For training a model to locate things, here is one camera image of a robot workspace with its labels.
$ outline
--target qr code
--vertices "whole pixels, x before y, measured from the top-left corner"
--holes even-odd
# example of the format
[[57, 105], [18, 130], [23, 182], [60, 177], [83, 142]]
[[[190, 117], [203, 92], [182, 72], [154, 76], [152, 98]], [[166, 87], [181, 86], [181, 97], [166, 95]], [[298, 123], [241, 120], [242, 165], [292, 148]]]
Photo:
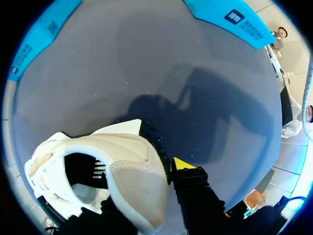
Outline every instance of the qr code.
[[52, 21], [48, 26], [48, 30], [52, 35], [56, 34], [58, 30], [57, 23], [55, 23], [55, 21]]

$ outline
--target black cable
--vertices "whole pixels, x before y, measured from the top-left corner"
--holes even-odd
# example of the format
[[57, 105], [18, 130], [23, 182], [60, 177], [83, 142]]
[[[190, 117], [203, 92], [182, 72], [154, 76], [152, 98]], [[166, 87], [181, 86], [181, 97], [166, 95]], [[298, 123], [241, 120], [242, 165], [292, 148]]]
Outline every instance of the black cable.
[[293, 197], [293, 198], [289, 198], [287, 201], [283, 202], [282, 204], [280, 204], [280, 202], [277, 203], [277, 204], [275, 205], [275, 208], [277, 208], [277, 209], [279, 210], [279, 209], [285, 207], [285, 206], [288, 204], [288, 202], [291, 202], [291, 201], [297, 200], [297, 199], [302, 199], [303, 201], [306, 201], [306, 200], [307, 200], [306, 197], [301, 197], [301, 196], [299, 196], [299, 197]]

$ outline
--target yellow tip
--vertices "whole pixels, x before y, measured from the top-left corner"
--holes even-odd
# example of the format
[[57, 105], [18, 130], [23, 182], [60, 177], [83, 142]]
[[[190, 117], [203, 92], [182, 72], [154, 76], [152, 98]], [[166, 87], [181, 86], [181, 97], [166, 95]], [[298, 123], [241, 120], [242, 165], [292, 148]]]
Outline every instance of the yellow tip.
[[182, 170], [184, 168], [187, 168], [187, 169], [194, 169], [195, 167], [193, 165], [190, 165], [178, 158], [174, 158], [174, 161], [175, 161], [175, 165], [176, 165], [176, 169], [177, 170]]

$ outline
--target white shirt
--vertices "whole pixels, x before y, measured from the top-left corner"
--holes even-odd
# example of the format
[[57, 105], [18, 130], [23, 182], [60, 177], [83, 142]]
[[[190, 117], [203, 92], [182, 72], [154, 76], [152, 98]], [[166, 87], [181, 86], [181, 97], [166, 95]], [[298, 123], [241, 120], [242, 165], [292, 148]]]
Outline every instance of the white shirt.
[[298, 135], [302, 128], [302, 121], [299, 121], [298, 119], [298, 115], [302, 111], [300, 104], [298, 104], [298, 102], [290, 96], [290, 105], [292, 112], [292, 121], [285, 125], [285, 133], [282, 133], [282, 137], [284, 138]]

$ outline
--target white sneaker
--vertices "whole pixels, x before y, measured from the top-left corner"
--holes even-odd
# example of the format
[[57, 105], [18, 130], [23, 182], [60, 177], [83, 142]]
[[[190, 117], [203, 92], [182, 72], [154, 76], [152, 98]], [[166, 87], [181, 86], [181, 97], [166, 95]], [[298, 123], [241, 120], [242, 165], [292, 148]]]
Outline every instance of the white sneaker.
[[[43, 195], [56, 211], [69, 218], [79, 215], [81, 207], [101, 213], [101, 202], [110, 195], [140, 232], [155, 232], [163, 223], [168, 185], [156, 150], [139, 136], [140, 126], [137, 119], [76, 139], [54, 134], [36, 148], [25, 164], [35, 196]], [[106, 165], [109, 190], [70, 185], [65, 157], [74, 153], [95, 157]]]

